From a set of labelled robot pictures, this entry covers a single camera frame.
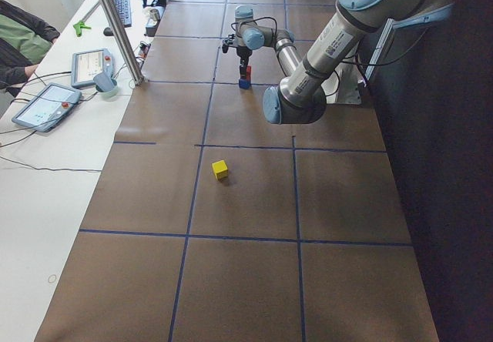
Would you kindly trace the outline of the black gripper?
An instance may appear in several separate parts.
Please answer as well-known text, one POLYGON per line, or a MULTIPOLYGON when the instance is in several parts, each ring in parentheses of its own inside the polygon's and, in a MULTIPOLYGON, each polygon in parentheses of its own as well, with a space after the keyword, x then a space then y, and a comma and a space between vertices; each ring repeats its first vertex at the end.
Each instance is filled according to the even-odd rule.
POLYGON ((236 53, 240 57, 240 78, 245 79, 245 66, 249 65, 249 58, 253 51, 246 46, 238 46, 236 53))

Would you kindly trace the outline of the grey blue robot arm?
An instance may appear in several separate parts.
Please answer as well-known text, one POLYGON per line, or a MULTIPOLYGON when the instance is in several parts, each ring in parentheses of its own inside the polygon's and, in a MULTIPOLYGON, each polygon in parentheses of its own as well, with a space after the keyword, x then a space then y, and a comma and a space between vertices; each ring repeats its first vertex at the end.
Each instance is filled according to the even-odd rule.
POLYGON ((235 9, 234 32, 223 40, 222 50, 236 49, 240 57, 239 86, 249 87, 248 62, 254 50, 272 48, 284 78, 263 95, 263 114, 272 124, 316 122, 327 107, 323 83, 368 33, 387 20, 410 25, 430 25, 446 19, 454 0, 336 0, 334 16, 305 56, 299 56, 293 36, 286 29, 258 25, 253 9, 235 9))

